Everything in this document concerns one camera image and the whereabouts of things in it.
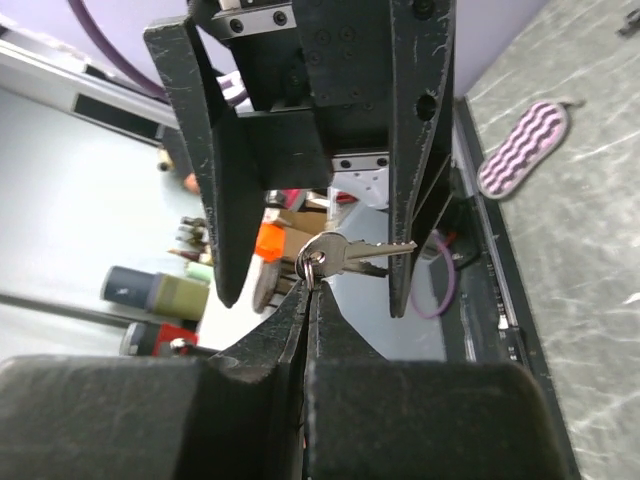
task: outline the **key ring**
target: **key ring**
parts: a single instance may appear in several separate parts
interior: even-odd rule
[[[302,262],[304,267],[304,279],[307,281],[307,288],[313,290],[315,287],[315,278],[313,276],[313,266],[311,265],[311,259],[305,258]]]

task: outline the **metal key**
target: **metal key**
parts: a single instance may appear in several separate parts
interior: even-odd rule
[[[327,278],[343,272],[385,277],[387,269],[376,267],[365,260],[411,253],[415,248],[415,242],[372,245],[363,240],[349,242],[337,232],[323,232],[300,250],[296,271],[310,284],[313,277]]]

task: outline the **marble countertop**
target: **marble countertop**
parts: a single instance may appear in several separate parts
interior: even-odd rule
[[[502,211],[585,480],[640,478],[640,34],[628,0],[552,0],[470,93],[485,151],[586,100]]]

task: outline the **white wall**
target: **white wall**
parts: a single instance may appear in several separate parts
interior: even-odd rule
[[[122,314],[99,298],[111,265],[182,273],[165,251],[201,207],[156,163],[153,147],[0,90],[0,293]],[[117,351],[118,328],[0,308],[0,358]]]

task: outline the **purple cable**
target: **purple cable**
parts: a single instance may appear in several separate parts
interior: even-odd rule
[[[451,256],[451,251],[445,244],[444,240],[442,240],[442,237],[440,236],[440,233],[437,230],[433,231],[433,240],[438,246],[438,250],[444,257],[444,261],[447,264],[447,272],[449,274],[449,279],[447,281],[447,292],[444,295],[444,299],[442,300],[442,303],[438,308],[436,308],[435,311],[429,314],[424,313],[420,309],[420,307],[418,307],[418,302],[416,301],[416,297],[415,297],[415,290],[411,288],[411,295],[410,295],[411,305],[413,306],[414,310],[418,312],[418,315],[420,315],[420,317],[422,317],[425,320],[432,320],[436,317],[439,317],[444,312],[446,312],[451,306],[451,302],[453,301],[453,296],[456,293],[456,267],[453,264],[453,257]]]
[[[124,73],[129,79],[137,83],[140,87],[144,88],[154,97],[160,98],[164,101],[168,101],[167,93],[164,91],[162,85],[158,85],[156,82],[148,78],[144,73],[138,70],[131,62],[124,58],[116,47],[109,41],[109,39],[102,33],[100,27],[96,24],[95,20],[91,16],[91,13],[87,9],[87,5],[84,0],[68,0],[69,7],[75,15],[76,19],[80,23],[80,26],[85,31],[89,39],[98,47],[98,50],[107,57],[111,63],[113,63],[118,70]],[[218,78],[220,88],[223,90],[233,87],[234,74],[230,73],[223,77]],[[229,98],[227,102],[236,107],[244,102],[249,97],[246,89],[240,90],[236,95]]]
[[[82,29],[89,36],[98,49],[113,63],[118,70],[124,73],[132,81],[147,90],[154,97],[167,100],[167,94],[161,85],[147,78],[140,70],[134,67],[120,52],[113,46],[109,39],[102,33],[100,27],[91,17],[87,6],[83,0],[68,0],[69,7],[82,26]]]

